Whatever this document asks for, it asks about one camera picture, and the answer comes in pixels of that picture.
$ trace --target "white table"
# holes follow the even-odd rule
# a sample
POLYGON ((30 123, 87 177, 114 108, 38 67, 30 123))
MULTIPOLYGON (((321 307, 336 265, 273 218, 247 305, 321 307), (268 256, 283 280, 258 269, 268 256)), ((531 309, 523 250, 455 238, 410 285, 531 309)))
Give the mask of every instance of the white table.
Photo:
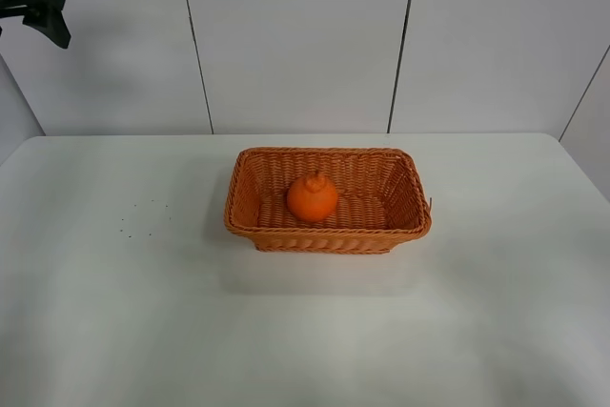
POLYGON ((541 134, 47 137, 0 167, 0 405, 601 406, 610 205, 541 134), (396 147, 433 229, 262 254, 251 146, 396 147))

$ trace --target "orange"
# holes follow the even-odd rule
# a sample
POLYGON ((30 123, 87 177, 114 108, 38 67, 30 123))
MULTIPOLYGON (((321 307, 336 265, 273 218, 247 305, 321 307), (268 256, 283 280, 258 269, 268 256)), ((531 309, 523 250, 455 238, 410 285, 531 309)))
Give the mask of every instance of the orange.
POLYGON ((301 221, 317 223, 336 208, 338 194, 335 183, 322 172, 301 176, 288 190, 288 210, 301 221))

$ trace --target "wicker basket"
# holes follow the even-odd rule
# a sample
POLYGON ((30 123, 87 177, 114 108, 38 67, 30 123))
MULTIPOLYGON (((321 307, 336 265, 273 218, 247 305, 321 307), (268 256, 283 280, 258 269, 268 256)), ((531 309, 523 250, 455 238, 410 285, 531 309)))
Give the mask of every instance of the wicker basket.
POLYGON ((393 149, 252 148, 235 164, 225 226, 264 252, 387 253, 425 236, 430 209, 411 157, 393 149), (322 171, 339 193, 336 211, 317 224, 295 219, 290 185, 322 171))

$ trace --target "white wall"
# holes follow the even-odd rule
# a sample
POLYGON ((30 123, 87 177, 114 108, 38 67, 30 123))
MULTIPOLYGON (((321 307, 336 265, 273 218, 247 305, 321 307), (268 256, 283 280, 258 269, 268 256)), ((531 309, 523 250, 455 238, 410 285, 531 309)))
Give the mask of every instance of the white wall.
POLYGON ((392 132, 559 138, 610 40, 610 0, 413 0, 392 132))
POLYGON ((610 59, 607 54, 561 144, 610 199, 610 59))
POLYGON ((68 0, 72 42, 3 20, 0 51, 47 134, 207 133, 186 0, 68 0))
POLYGON ((36 135, 44 134, 0 56, 0 164, 36 135))
POLYGON ((215 132, 385 132, 407 0, 190 0, 215 132))

